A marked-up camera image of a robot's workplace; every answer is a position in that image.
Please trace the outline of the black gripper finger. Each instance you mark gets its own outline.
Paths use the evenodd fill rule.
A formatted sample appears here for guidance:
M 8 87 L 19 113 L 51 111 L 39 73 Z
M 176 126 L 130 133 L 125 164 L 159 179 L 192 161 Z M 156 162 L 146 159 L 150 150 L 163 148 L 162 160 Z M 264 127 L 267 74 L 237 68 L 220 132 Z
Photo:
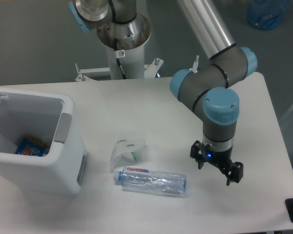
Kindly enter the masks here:
M 190 150 L 190 157 L 198 163 L 198 169 L 202 169 L 205 163 L 205 145 L 200 141 L 195 141 Z
M 242 162 L 230 162 L 229 167 L 225 171 L 227 178 L 226 185 L 232 182 L 239 183 L 244 174 L 244 164 Z

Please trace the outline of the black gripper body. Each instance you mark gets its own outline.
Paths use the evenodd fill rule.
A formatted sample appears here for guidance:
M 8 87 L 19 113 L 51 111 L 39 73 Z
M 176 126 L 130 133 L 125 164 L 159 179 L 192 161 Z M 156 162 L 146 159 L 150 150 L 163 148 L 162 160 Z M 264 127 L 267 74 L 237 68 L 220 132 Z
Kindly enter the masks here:
M 202 149 L 203 161 L 201 162 L 201 167 L 203 167 L 205 162 L 217 167 L 223 174 L 227 174 L 231 169 L 231 152 L 233 146 L 229 149 L 221 152 L 216 152 L 211 149 L 209 144 L 204 145 Z

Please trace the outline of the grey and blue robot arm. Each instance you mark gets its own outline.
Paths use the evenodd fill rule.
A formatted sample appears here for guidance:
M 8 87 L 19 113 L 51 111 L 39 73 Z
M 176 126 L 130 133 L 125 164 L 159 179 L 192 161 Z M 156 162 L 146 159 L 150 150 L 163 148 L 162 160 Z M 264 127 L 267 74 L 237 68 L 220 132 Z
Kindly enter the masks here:
M 239 116 L 239 97 L 231 87 L 257 69 L 257 58 L 238 47 L 210 0 L 180 0 L 178 5 L 210 60 L 200 72 L 176 72 L 170 91 L 203 123 L 203 138 L 190 151 L 198 168 L 217 167 L 227 183 L 238 183 L 244 166 L 231 160 Z M 84 32 L 96 30 L 108 51 L 112 79 L 145 78 L 144 44 L 150 37 L 148 20 L 137 12 L 134 0 L 73 0 L 69 9 Z

